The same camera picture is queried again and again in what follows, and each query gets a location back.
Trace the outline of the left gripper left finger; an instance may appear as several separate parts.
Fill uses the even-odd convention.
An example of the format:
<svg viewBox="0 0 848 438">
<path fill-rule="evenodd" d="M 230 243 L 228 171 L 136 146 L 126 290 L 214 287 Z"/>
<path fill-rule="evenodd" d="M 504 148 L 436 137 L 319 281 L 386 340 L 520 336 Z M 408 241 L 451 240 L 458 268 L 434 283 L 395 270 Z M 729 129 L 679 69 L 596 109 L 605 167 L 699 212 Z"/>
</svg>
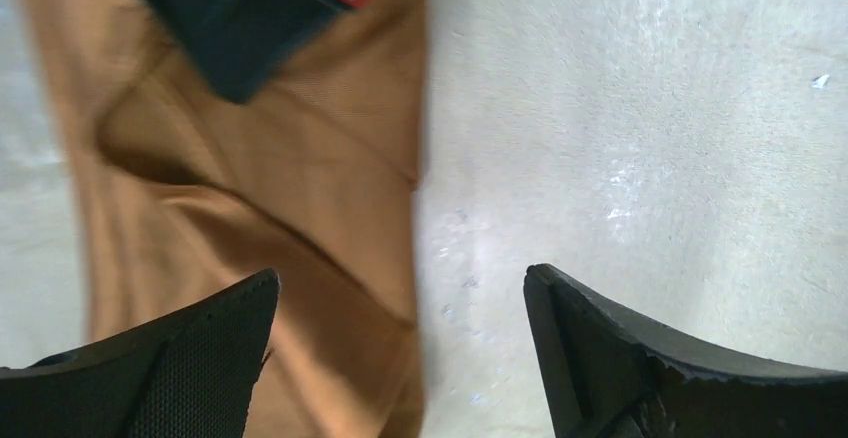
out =
<svg viewBox="0 0 848 438">
<path fill-rule="evenodd" d="M 243 436 L 279 291 L 263 270 L 107 339 L 2 368 L 2 436 Z"/>
</svg>

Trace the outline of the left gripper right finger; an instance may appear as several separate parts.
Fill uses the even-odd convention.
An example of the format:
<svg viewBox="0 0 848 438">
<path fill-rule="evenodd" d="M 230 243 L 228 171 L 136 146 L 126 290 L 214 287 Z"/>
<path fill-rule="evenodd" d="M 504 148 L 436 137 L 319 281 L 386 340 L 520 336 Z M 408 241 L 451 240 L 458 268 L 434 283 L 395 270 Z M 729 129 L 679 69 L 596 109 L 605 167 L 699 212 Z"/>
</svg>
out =
<svg viewBox="0 0 848 438">
<path fill-rule="evenodd" d="M 524 299 L 558 437 L 843 437 L 847 376 L 728 349 L 548 264 Z"/>
</svg>

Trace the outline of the orange cloth napkin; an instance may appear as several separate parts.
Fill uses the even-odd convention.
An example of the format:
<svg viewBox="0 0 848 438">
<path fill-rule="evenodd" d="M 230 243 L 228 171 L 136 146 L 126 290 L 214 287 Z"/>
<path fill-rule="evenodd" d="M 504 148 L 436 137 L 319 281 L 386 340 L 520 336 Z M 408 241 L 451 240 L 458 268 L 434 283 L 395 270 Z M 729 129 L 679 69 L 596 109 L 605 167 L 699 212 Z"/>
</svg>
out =
<svg viewBox="0 0 848 438">
<path fill-rule="evenodd" d="M 415 437 L 426 0 L 335 19 L 248 103 L 143 0 L 23 0 L 76 187 L 94 339 L 271 268 L 250 437 Z"/>
</svg>

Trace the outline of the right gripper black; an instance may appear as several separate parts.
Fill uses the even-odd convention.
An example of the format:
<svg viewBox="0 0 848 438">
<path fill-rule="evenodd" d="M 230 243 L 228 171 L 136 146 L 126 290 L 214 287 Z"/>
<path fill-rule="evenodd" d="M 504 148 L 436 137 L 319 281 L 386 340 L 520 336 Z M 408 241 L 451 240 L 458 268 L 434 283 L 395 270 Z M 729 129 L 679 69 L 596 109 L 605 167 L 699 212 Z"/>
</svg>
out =
<svg viewBox="0 0 848 438">
<path fill-rule="evenodd" d="M 369 0 L 145 0 L 219 97 L 243 104 L 273 69 Z"/>
</svg>

